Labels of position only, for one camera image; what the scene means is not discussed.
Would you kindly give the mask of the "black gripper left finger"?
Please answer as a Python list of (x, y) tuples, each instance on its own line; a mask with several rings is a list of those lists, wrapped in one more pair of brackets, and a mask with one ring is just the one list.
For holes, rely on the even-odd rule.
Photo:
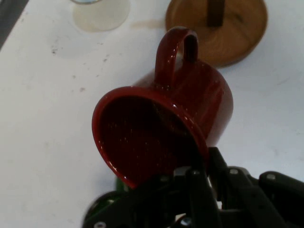
[(219, 228), (219, 210), (203, 169), (182, 167), (157, 175), (133, 190), (96, 199), (84, 228)]

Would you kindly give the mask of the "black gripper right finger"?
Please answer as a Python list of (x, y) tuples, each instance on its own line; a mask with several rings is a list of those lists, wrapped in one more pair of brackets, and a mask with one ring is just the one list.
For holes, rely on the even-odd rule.
[(209, 179), (222, 210), (245, 228), (302, 228), (304, 183), (276, 171), (253, 178), (227, 166), (217, 147), (209, 148)]

